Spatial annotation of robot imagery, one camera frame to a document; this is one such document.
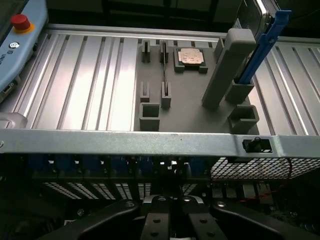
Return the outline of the green RAM stick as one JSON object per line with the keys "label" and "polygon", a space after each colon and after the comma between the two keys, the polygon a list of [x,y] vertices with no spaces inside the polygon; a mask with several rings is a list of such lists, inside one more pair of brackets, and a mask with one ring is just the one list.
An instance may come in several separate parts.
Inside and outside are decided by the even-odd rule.
{"label": "green RAM stick", "polygon": [[162,42],[162,50],[163,50],[163,79],[164,79],[164,95],[168,96],[168,83],[167,83],[167,73],[166,73],[166,52],[167,46],[166,42]]}

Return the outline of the open black PC case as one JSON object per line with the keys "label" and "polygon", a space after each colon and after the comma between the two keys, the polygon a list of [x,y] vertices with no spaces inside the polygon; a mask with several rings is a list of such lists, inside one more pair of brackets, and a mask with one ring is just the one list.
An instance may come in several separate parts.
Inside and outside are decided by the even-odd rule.
{"label": "open black PC case", "polygon": [[172,198],[170,239],[193,240],[179,199],[267,216],[284,240],[320,240],[320,136],[29,129],[0,113],[0,240],[72,240],[121,200]]}

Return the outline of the silver CPU chip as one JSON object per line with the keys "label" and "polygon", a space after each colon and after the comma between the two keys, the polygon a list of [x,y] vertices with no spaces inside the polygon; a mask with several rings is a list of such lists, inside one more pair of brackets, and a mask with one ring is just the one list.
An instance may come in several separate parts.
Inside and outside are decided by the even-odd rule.
{"label": "silver CPU chip", "polygon": [[203,53],[197,48],[181,48],[177,53],[178,60],[184,65],[201,65],[205,62]]}

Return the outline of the teach pendant with red button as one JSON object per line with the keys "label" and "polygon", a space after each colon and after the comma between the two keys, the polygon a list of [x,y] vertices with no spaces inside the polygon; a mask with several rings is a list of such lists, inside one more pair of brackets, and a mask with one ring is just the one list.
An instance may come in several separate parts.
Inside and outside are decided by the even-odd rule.
{"label": "teach pendant with red button", "polygon": [[0,103],[20,84],[47,23],[46,0],[0,0]]}

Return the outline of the grey plastic parts rack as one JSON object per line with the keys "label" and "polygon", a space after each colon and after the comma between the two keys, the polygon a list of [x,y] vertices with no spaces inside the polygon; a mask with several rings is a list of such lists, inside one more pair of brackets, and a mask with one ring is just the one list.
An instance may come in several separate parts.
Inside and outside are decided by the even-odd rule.
{"label": "grey plastic parts rack", "polygon": [[[166,42],[164,89],[163,42]],[[134,130],[141,132],[230,133],[246,135],[259,121],[249,102],[253,84],[236,77],[256,45],[248,29],[232,28],[214,48],[169,46],[162,40],[142,42],[136,68]],[[199,49],[204,63],[179,61],[178,50]]]}

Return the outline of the hard disk with blue carrier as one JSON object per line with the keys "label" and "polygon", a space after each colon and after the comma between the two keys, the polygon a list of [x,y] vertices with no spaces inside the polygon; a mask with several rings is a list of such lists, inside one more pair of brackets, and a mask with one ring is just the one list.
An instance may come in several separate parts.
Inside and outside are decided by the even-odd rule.
{"label": "hard disk with blue carrier", "polygon": [[241,0],[233,27],[251,30],[256,47],[240,69],[236,82],[248,85],[289,22],[292,11],[277,0]]}

